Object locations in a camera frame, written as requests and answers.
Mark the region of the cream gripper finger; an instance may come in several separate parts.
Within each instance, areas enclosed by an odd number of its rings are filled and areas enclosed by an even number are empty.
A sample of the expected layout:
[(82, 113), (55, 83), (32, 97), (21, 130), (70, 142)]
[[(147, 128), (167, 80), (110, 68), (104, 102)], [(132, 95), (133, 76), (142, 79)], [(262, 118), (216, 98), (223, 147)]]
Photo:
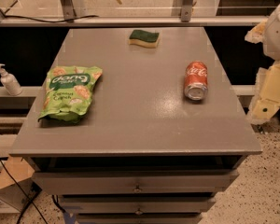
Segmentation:
[(258, 70), (255, 94), (246, 115), (251, 124), (268, 122), (280, 109), (280, 62)]
[(245, 41), (253, 44), (263, 42), (266, 23), (266, 21), (262, 21), (258, 25), (254, 26), (250, 31), (248, 31), (245, 35)]

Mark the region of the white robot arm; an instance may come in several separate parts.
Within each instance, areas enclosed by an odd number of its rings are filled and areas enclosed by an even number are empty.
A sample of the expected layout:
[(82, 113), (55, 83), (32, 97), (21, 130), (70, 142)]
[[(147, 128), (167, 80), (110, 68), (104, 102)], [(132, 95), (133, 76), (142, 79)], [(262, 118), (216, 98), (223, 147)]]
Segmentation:
[(247, 32), (245, 41), (262, 43), (265, 56), (273, 59), (268, 68), (260, 68), (255, 94), (249, 105), (247, 119), (251, 124), (268, 122), (280, 109), (280, 4), (266, 21)]

